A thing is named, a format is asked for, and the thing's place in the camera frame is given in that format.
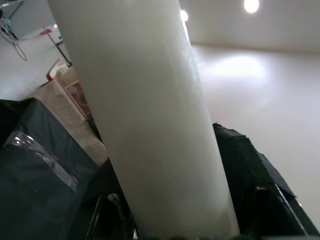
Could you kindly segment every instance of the ceiling light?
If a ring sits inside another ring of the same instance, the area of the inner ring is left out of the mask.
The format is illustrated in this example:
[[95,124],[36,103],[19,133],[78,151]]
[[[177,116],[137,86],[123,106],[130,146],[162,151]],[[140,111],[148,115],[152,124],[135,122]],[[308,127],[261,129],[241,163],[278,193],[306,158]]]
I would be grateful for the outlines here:
[[250,13],[255,13],[259,8],[259,0],[244,0],[244,9]]
[[185,10],[180,10],[180,18],[182,22],[186,22],[188,20],[188,13]]

